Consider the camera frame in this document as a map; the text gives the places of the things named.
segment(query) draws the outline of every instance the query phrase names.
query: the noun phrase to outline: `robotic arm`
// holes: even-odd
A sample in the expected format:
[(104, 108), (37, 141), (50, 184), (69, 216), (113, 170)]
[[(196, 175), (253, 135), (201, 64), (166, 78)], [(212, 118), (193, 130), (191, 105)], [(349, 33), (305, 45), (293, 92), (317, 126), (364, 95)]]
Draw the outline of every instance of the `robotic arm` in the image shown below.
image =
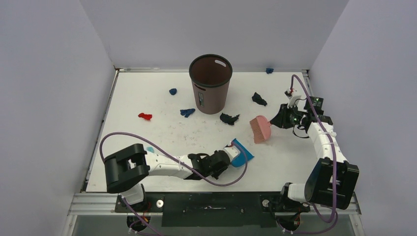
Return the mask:
[(107, 192), (120, 193), (130, 205), (139, 204), (145, 197), (140, 181), (146, 176), (175, 176), (200, 180), (201, 177), (180, 164), (184, 163), (204, 177), (218, 179), (230, 164), (229, 155), (223, 150), (215, 151), (213, 155), (198, 153), (176, 158), (179, 162), (164, 155), (147, 152), (142, 144), (134, 144), (113, 153), (104, 159)]
[[(290, 101), (287, 104), (281, 104), (278, 114), (270, 122), (284, 129), (297, 127), (305, 130), (313, 142), (318, 162), (306, 183), (286, 183), (284, 185), (281, 191), (284, 202), (286, 201), (288, 204), (293, 204), (292, 201), (309, 202), (331, 207), (333, 165), (336, 165), (336, 207), (346, 209), (355, 189), (359, 169), (356, 165), (350, 164), (342, 154), (336, 141), (336, 133), (333, 131), (333, 122), (330, 117), (323, 115), (323, 99), (310, 97), (326, 132), (317, 123), (309, 103), (306, 102), (304, 106), (306, 112), (298, 110), (297, 105), (301, 100), (301, 95), (295, 89), (287, 90), (285, 94)], [(334, 144), (336, 163), (333, 162), (331, 143), (327, 134), (331, 136)]]

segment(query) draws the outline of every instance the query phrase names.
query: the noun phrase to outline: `trash can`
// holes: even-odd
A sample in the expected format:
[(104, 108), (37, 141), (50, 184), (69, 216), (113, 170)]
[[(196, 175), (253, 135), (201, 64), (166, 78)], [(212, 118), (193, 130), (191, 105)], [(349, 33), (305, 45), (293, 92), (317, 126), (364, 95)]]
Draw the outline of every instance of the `trash can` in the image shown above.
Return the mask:
[(191, 63), (194, 98), (201, 112), (216, 114), (224, 108), (232, 71), (229, 61), (214, 54), (199, 56)]

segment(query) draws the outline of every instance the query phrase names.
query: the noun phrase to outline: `brush bristles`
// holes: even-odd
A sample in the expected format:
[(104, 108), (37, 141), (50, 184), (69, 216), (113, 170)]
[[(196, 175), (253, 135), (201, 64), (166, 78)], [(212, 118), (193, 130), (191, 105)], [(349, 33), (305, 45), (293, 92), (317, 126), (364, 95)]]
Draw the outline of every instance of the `brush bristles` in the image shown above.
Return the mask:
[(265, 137), (262, 133), (261, 127), (259, 126), (258, 120), (255, 118), (251, 120), (249, 123), (253, 131), (253, 141), (255, 141), (256, 144), (265, 141)]

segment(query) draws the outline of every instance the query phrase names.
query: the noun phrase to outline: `sticker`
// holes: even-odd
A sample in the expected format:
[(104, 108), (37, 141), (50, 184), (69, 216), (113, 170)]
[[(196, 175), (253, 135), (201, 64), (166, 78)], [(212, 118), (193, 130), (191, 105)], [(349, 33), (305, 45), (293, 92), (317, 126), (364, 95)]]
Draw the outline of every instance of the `sticker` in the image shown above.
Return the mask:
[(200, 106), (204, 107), (204, 98), (203, 94), (198, 92), (198, 100), (200, 101)]

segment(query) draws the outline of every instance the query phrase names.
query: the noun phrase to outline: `tabletop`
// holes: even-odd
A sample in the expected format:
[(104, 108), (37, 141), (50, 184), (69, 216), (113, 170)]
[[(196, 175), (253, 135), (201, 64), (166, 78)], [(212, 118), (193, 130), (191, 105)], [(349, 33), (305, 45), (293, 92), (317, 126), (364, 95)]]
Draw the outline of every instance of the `tabletop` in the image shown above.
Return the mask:
[[(188, 72), (121, 72), (99, 141), (111, 132), (130, 132), (154, 142), (171, 155), (180, 156), (201, 152), (212, 154), (237, 138), (255, 156), (249, 161), (245, 176), (231, 186), (217, 187), (203, 180), (151, 176), (141, 181), (148, 192), (280, 191), (286, 182), (304, 183), (317, 162), (311, 140), (297, 138), (291, 129), (272, 126), (271, 138), (262, 144), (254, 144), (249, 125), (257, 115), (273, 118), (280, 104), (288, 102), (284, 91), (290, 86), (293, 74), (302, 78), (301, 72), (235, 72), (224, 109), (218, 114), (206, 115), (196, 108)], [(172, 88), (178, 90), (176, 95), (169, 93)], [(294, 81), (294, 88), (302, 92), (297, 81)], [(253, 102), (254, 92), (268, 105)], [(189, 108), (196, 108), (196, 112), (188, 118), (181, 116), (180, 110)], [(138, 117), (139, 113), (153, 117), (146, 121)], [(239, 120), (230, 126), (220, 120), (221, 113), (240, 114)], [(103, 145), (104, 156), (134, 143), (150, 147), (132, 137), (111, 136)], [(218, 180), (209, 178), (228, 183), (242, 171), (243, 167), (230, 166)], [(97, 150), (86, 191), (106, 192), (104, 165)]]

